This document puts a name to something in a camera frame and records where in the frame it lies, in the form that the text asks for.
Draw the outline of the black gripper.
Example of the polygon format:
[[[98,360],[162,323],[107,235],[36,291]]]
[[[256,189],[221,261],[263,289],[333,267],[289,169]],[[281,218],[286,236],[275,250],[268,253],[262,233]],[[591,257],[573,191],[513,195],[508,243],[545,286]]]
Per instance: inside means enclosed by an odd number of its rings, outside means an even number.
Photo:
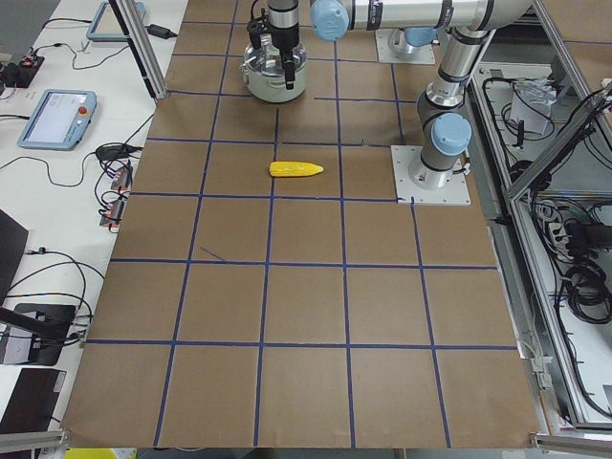
[[[253,1],[247,26],[251,45],[261,48],[261,36],[269,34],[277,49],[293,49],[299,43],[299,13],[297,1],[269,0],[265,8],[255,10]],[[295,59],[293,51],[281,51],[281,66],[287,90],[295,87]]]

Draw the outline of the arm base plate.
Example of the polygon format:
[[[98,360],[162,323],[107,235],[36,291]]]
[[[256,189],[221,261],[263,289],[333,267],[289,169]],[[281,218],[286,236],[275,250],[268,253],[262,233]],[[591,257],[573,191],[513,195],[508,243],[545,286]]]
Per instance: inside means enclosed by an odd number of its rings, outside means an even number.
[[[430,27],[376,31],[378,60],[384,63],[433,65],[432,42],[437,32]]]
[[[420,145],[392,145],[396,200],[402,205],[465,207],[471,204],[466,174],[457,159],[450,170],[434,171],[422,162]]]

